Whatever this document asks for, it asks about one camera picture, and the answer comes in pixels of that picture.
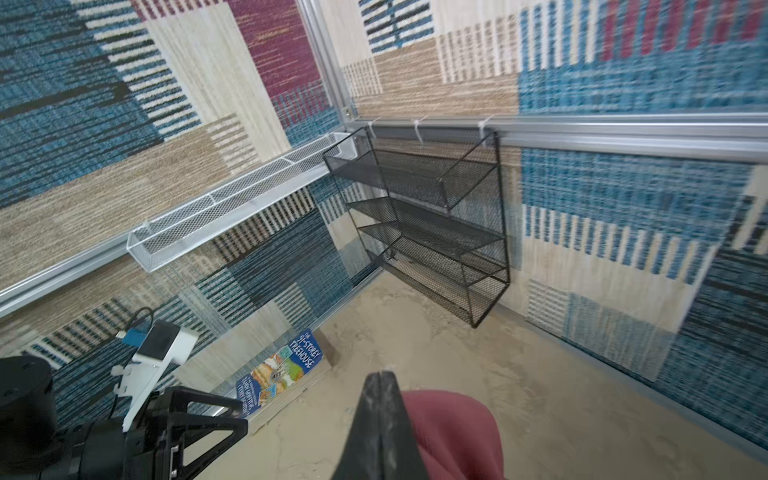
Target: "patterned carpet wall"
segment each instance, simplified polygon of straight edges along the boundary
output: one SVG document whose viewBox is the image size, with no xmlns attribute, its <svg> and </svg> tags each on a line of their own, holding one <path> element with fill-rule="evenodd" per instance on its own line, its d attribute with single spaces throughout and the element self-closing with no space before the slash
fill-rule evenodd
<svg viewBox="0 0 768 480">
<path fill-rule="evenodd" d="M 294 0 L 5 0 L 0 290 L 338 126 Z"/>
<path fill-rule="evenodd" d="M 4 0 L 0 290 L 338 126 L 293 0 Z M 126 255 L 0 318 L 0 356 L 48 360 L 60 425 L 102 418 L 132 354 L 114 334 L 150 306 L 200 334 L 161 386 L 225 393 L 370 271 L 318 180 L 152 274 Z"/>
<path fill-rule="evenodd" d="M 345 189 L 366 197 L 358 184 Z M 324 177 L 160 270 L 147 274 L 126 255 L 0 319 L 0 356 L 49 361 L 61 425 L 103 418 L 114 398 L 110 369 L 134 352 L 114 334 L 150 306 L 155 319 L 200 334 L 160 388 L 225 394 L 373 270 Z"/>
<path fill-rule="evenodd" d="M 768 105 L 764 0 L 321 5 L 368 118 Z M 531 148 L 502 162 L 502 303 L 768 448 L 768 167 Z"/>
</svg>

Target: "wire mesh shelf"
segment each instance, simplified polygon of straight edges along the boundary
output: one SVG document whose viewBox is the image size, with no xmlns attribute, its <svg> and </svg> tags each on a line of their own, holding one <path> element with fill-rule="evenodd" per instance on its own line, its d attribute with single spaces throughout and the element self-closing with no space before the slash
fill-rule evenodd
<svg viewBox="0 0 768 480">
<path fill-rule="evenodd" d="M 414 287 L 440 306 L 477 326 L 507 287 L 500 280 L 488 278 L 489 285 L 473 289 L 456 283 L 453 279 L 409 257 L 395 247 L 380 255 L 368 252 L 371 261 Z"/>
<path fill-rule="evenodd" d="M 367 217 L 356 226 L 371 260 L 476 327 L 509 285 L 498 138 L 466 129 L 423 131 L 416 141 L 400 133 L 373 137 L 362 128 L 340 142 L 353 149 L 329 149 L 325 162 L 337 187 L 351 180 L 385 194 L 342 194 Z"/>
<path fill-rule="evenodd" d="M 147 271 L 157 270 L 325 175 L 323 153 L 356 157 L 347 133 L 323 135 L 282 157 L 133 229 L 127 250 Z"/>
<path fill-rule="evenodd" d="M 403 151 L 402 144 L 360 141 L 362 151 L 357 158 L 330 153 L 326 153 L 325 158 L 337 177 L 450 209 L 496 167 L 492 142 L 488 138 L 473 140 L 476 143 L 460 156 L 456 154 L 456 147 L 421 149 L 413 153 Z M 377 144 L 392 150 L 377 148 Z"/>
</svg>

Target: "floor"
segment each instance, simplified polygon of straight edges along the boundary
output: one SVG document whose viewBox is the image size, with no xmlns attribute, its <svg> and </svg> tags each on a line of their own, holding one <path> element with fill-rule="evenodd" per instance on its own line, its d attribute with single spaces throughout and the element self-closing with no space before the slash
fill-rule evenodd
<svg viewBox="0 0 768 480">
<path fill-rule="evenodd" d="M 490 408 L 505 476 L 575 480 L 768 478 L 768 466 L 497 307 L 477 330 L 389 273 L 322 327 L 333 369 L 199 479 L 321 478 L 341 454 L 369 372 Z"/>
</svg>

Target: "white wire mesh tray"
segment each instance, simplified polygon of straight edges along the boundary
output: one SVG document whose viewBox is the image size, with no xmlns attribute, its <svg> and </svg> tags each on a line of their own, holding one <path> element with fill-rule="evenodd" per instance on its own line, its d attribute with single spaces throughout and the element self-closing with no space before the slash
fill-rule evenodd
<svg viewBox="0 0 768 480">
<path fill-rule="evenodd" d="M 327 174 L 323 152 L 348 136 L 324 135 L 134 228 L 128 234 L 128 252 L 147 272 L 176 260 Z M 345 142 L 342 147 L 354 145 Z"/>
</svg>

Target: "metal frame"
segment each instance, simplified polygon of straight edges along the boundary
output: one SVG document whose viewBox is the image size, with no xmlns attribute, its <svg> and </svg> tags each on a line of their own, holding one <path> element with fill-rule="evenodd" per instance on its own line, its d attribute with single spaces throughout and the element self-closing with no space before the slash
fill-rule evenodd
<svg viewBox="0 0 768 480">
<path fill-rule="evenodd" d="M 365 125 L 415 128 L 409 119 L 358 118 L 346 124 L 348 129 Z M 768 114 L 427 117 L 418 126 L 491 128 L 502 146 L 510 147 L 768 164 Z"/>
<path fill-rule="evenodd" d="M 369 127 L 367 127 L 367 126 L 366 127 L 358 128 L 353 133 L 351 133 L 345 140 L 339 142 L 338 144 L 341 144 L 342 142 L 345 142 L 345 141 L 354 141 L 354 139 L 356 138 L 356 136 L 360 132 L 365 133 L 366 138 L 367 138 L 367 144 L 368 144 L 368 147 L 370 148 L 370 150 L 362 152 L 362 153 L 360 151 L 357 151 L 356 152 L 356 157 L 354 159 L 352 159 L 352 158 L 346 159 L 346 160 L 348 160 L 348 162 L 356 162 L 359 159 L 363 158 L 363 156 L 367 155 L 368 153 L 373 153 L 373 158 L 376 161 L 376 165 L 375 165 L 374 168 L 376 170 L 376 175 L 377 176 L 379 176 L 379 173 L 381 172 L 382 169 L 387 169 L 387 170 L 391 170 L 391 171 L 399 171 L 399 172 L 401 172 L 403 174 L 407 174 L 409 177 L 423 177 L 424 180 L 431 180 L 431 179 L 433 179 L 433 177 L 430 177 L 430 176 L 427 176 L 427 175 L 424 175 L 424 174 L 419 174 L 419 173 L 416 173 L 416 172 L 413 172 L 413 171 L 407 171 L 406 172 L 404 170 L 400 170 L 400 169 L 395 168 L 395 167 L 380 165 L 378 160 L 377 160 L 377 157 L 376 157 L 376 150 L 377 149 L 376 149 L 376 146 L 374 145 L 373 141 L 371 140 L 371 132 L 370 132 Z M 490 168 L 488 171 L 486 171 L 479 178 L 478 181 L 473 183 L 472 187 L 467 192 L 465 192 L 459 198 L 458 201 L 456 201 L 455 203 L 453 203 L 453 205 L 451 205 L 451 202 L 449 202 L 448 195 L 447 195 L 447 193 L 445 191 L 445 183 L 442 181 L 442 178 L 445 175 L 447 175 L 450 170 L 452 170 L 454 167 L 456 167 L 460 163 L 465 163 L 465 162 L 477 163 L 476 161 L 467 160 L 467 156 L 469 156 L 469 154 L 471 152 L 473 152 L 476 148 L 478 148 L 480 145 L 484 144 L 485 142 L 492 142 L 492 147 L 493 147 L 493 152 L 494 152 L 494 162 L 492 164 L 493 167 Z M 347 199 L 344 196 L 344 193 L 343 193 L 343 191 L 341 189 L 341 186 L 339 186 L 339 183 L 336 180 L 337 177 L 344 177 L 342 174 L 340 174 L 341 171 L 344 169 L 344 167 L 338 167 L 338 168 L 334 169 L 332 167 L 331 163 L 329 162 L 329 155 L 330 155 L 331 151 L 335 148 L 335 146 L 336 145 L 334 145 L 332 147 L 329 147 L 328 149 L 326 149 L 323 152 L 323 159 L 326 162 L 326 166 L 328 167 L 328 170 L 330 170 L 331 178 L 333 179 L 333 182 L 334 182 L 334 184 L 336 186 L 336 190 L 339 192 L 339 195 L 341 196 L 341 201 L 344 202 L 345 207 L 346 207 L 347 210 L 351 210 L 351 209 L 354 208 L 354 206 L 351 206 L 350 202 L 347 201 Z M 377 240 L 379 242 L 382 242 L 382 243 L 385 244 L 386 248 L 381 253 L 376 254 L 376 253 L 371 252 L 370 250 L 368 250 L 368 248 L 366 247 L 366 243 L 362 242 L 361 230 L 366 228 L 366 227 L 369 227 L 369 226 L 358 227 L 357 222 L 355 222 L 354 216 L 352 216 L 351 219 L 352 219 L 353 225 L 355 226 L 355 230 L 357 231 L 358 238 L 361 240 L 361 242 L 363 244 L 363 247 L 366 249 L 366 252 L 371 256 L 371 258 L 372 258 L 374 263 L 379 265 L 379 267 L 382 267 L 382 268 L 390 271 L 391 273 L 393 273 L 394 275 L 396 275 L 398 277 L 400 277 L 402 275 L 404 277 L 407 277 L 408 279 L 410 279 L 414 283 L 417 283 L 421 288 L 418 288 L 418 287 L 416 287 L 414 285 L 412 285 L 412 286 L 414 286 L 414 288 L 417 288 L 417 290 L 424 289 L 424 290 L 422 290 L 422 293 L 424 293 L 425 295 L 429 296 L 429 294 L 425 291 L 425 290 L 428 290 L 431 294 L 433 294 L 435 296 L 438 296 L 438 297 L 441 297 L 444 301 L 446 301 L 447 303 L 451 304 L 456 309 L 461 310 L 464 313 L 466 313 L 467 318 L 466 319 L 462 318 L 462 319 L 464 321 L 466 321 L 472 328 L 477 328 L 480 325 L 480 323 L 485 319 L 485 317 L 488 315 L 488 313 L 491 311 L 491 308 L 493 308 L 493 306 L 498 302 L 498 299 L 500 299 L 502 297 L 502 295 L 504 294 L 504 292 L 507 290 L 507 288 L 509 288 L 510 279 L 511 279 L 510 272 L 509 272 L 509 267 L 510 267 L 510 265 L 509 265 L 509 238 L 507 236 L 506 222 L 504 220 L 506 215 L 505 215 L 505 205 L 504 205 L 504 202 L 503 202 L 503 195 L 502 195 L 502 176 L 501 176 L 502 163 L 501 163 L 501 155 L 500 155 L 500 149 L 499 149 L 499 143 L 498 143 L 498 136 L 497 136 L 495 131 L 489 130 L 486 133 L 486 135 L 483 138 L 481 138 L 479 141 L 477 141 L 477 142 L 475 142 L 473 144 L 466 144 L 466 147 L 467 147 L 467 150 L 464 152 L 464 154 L 461 157 L 459 157 L 459 158 L 453 158 L 452 159 L 453 163 L 451 164 L 451 166 L 445 172 L 443 172 L 441 174 L 441 177 L 439 179 L 437 179 L 439 181 L 438 188 L 442 192 L 442 198 L 443 198 L 443 203 L 444 204 L 443 205 L 434 204 L 434 205 L 436 207 L 439 207 L 439 209 L 441 210 L 442 213 L 438 214 L 434 210 L 428 210 L 428 209 L 422 208 L 422 207 L 420 207 L 420 206 L 418 206 L 416 204 L 412 204 L 410 202 L 405 202 L 405 201 L 400 200 L 400 199 L 397 199 L 397 200 L 398 200 L 398 202 L 401 202 L 401 203 L 404 203 L 404 204 L 408 204 L 410 207 L 412 207 L 412 208 L 414 208 L 416 210 L 421 210 L 425 214 L 429 213 L 430 215 L 436 215 L 436 216 L 439 216 L 439 217 L 443 217 L 446 220 L 450 220 L 450 221 L 454 222 L 457 227 L 459 225 L 462 225 L 464 227 L 471 227 L 471 228 L 476 229 L 476 230 L 487 230 L 488 233 L 495 234 L 497 236 L 496 240 L 493 240 L 490 243 L 485 243 L 484 245 L 478 245 L 478 246 L 475 246 L 475 247 L 472 247 L 472 248 L 467 247 L 468 249 L 465 251 L 465 253 L 477 254 L 480 251 L 481 248 L 483 248 L 485 246 L 488 246 L 491 243 L 496 243 L 496 242 L 501 241 L 501 242 L 503 242 L 502 248 L 504 249 L 504 260 L 493 258 L 494 263 L 498 262 L 500 270 L 497 270 L 495 273 L 483 272 L 483 271 L 479 270 L 478 268 L 470 265 L 465 260 L 463 260 L 463 258 L 464 258 L 463 254 L 458 255 L 458 258 L 453 258 L 453 257 L 449 256 L 447 253 L 436 249 L 434 246 L 431 246 L 428 243 L 425 243 L 424 241 L 422 241 L 422 239 L 420 239 L 420 238 L 418 238 L 416 236 L 412 236 L 410 233 L 406 235 L 402 231 L 399 231 L 398 232 L 399 235 L 397 236 L 397 238 L 395 238 L 391 242 L 385 242 L 385 241 L 377 238 Z M 431 156 L 431 155 L 426 155 L 426 154 L 410 154 L 410 153 L 406 153 L 406 154 L 411 156 L 411 157 L 413 157 L 414 161 L 418 160 L 419 157 L 433 158 L 433 159 L 434 158 L 438 158 L 436 156 Z M 466 198 L 467 195 L 469 195 L 475 188 L 477 188 L 489 176 L 495 176 L 495 180 L 496 180 L 496 184 L 497 184 L 497 188 L 498 188 L 498 190 L 497 190 L 498 191 L 498 206 L 499 206 L 499 210 L 500 210 L 501 217 L 502 217 L 502 231 L 501 232 L 491 231 L 487 227 L 480 227 L 480 226 L 476 226 L 476 225 L 471 225 L 466 219 L 463 219 L 463 218 L 460 218 L 460 217 L 456 217 L 453 214 L 453 209 L 455 207 L 457 207 L 461 203 L 461 201 L 464 198 Z M 384 197 L 377 197 L 377 200 L 381 200 L 383 198 L 386 198 L 389 201 L 389 204 L 390 204 L 390 206 L 392 208 L 392 212 L 395 215 L 396 221 L 399 222 L 398 209 L 393 204 L 393 199 L 392 199 L 392 196 L 390 194 L 390 191 L 392 189 L 392 183 L 390 183 L 387 180 L 385 180 L 384 176 L 380 176 L 380 177 L 382 179 L 382 183 L 383 183 L 384 191 L 386 192 L 386 195 Z M 355 179 L 353 179 L 351 177 L 346 177 L 346 178 L 348 180 L 361 181 L 362 183 L 366 183 L 364 180 L 355 180 Z M 374 184 L 368 184 L 368 185 L 371 186 L 371 187 L 381 188 L 379 185 L 374 185 Z M 377 220 L 379 221 L 379 224 L 386 223 L 381 218 L 377 218 Z M 424 263 L 424 262 L 422 262 L 422 260 L 420 260 L 418 258 L 413 257 L 411 259 L 412 263 L 418 263 L 421 266 L 425 267 L 426 269 L 432 270 L 432 271 L 436 272 L 439 276 L 445 277 L 445 281 L 447 283 L 459 286 L 464 291 L 464 294 L 466 295 L 466 302 L 467 302 L 466 309 L 463 306 L 461 306 L 460 304 L 458 304 L 455 300 L 451 300 L 450 298 L 445 296 L 444 293 L 441 293 L 441 292 L 435 290 L 435 288 L 433 288 L 433 286 L 428 286 L 428 285 L 424 284 L 422 281 L 418 280 L 417 278 L 414 278 L 412 275 L 408 274 L 406 271 L 403 271 L 402 269 L 400 269 L 400 268 L 398 268 L 396 266 L 393 266 L 392 264 L 389 263 L 388 260 L 392 259 L 395 256 L 395 253 L 398 252 L 398 251 L 400 251 L 400 253 L 402 253 L 402 254 L 404 254 L 406 256 L 409 256 L 409 253 L 401 251 L 400 247 L 398 247 L 398 242 L 401 239 L 408 240 L 409 242 L 413 242 L 413 243 L 418 244 L 422 248 L 425 248 L 427 250 L 431 250 L 435 254 L 435 256 L 438 257 L 438 258 L 445 258 L 445 259 L 447 259 L 447 260 L 449 260 L 449 261 L 451 261 L 451 262 L 453 262 L 455 264 L 458 264 L 458 267 L 459 267 L 459 269 L 461 271 L 461 278 L 462 278 L 461 283 L 459 283 L 459 281 L 456 278 L 451 278 L 444 271 L 436 269 L 434 266 L 430 266 L 428 263 Z M 467 278 L 466 278 L 466 270 L 467 269 L 474 270 L 475 272 L 480 273 L 482 275 L 482 278 L 474 280 L 471 283 L 468 282 Z M 506 280 L 502 280 L 501 278 L 498 278 L 496 276 L 498 274 L 498 272 L 500 272 L 502 270 L 504 270 L 505 273 L 506 273 Z M 470 289 L 471 289 L 472 285 L 474 285 L 475 283 L 481 282 L 483 280 L 487 280 L 488 278 L 492 278 L 493 280 L 496 280 L 498 283 L 500 283 L 502 285 L 502 288 L 498 292 L 498 294 L 495 295 L 495 298 L 493 300 L 491 300 L 489 305 L 487 307 L 485 307 L 481 313 L 475 314 L 475 311 L 474 311 L 474 309 L 472 307 L 472 296 L 470 295 Z M 454 315 L 459 316 L 459 314 L 457 314 L 455 312 L 452 312 L 451 310 L 449 310 L 449 311 L 451 313 L 453 313 Z"/>
<path fill-rule="evenodd" d="M 336 109 L 341 123 L 351 121 L 356 116 L 352 95 L 349 94 L 349 89 L 346 86 L 344 74 L 333 50 L 331 37 L 318 1 L 296 0 L 296 5 L 299 7 L 304 29 L 310 40 L 310 46 L 315 55 L 315 61 L 329 95 L 330 103 Z"/>
</svg>

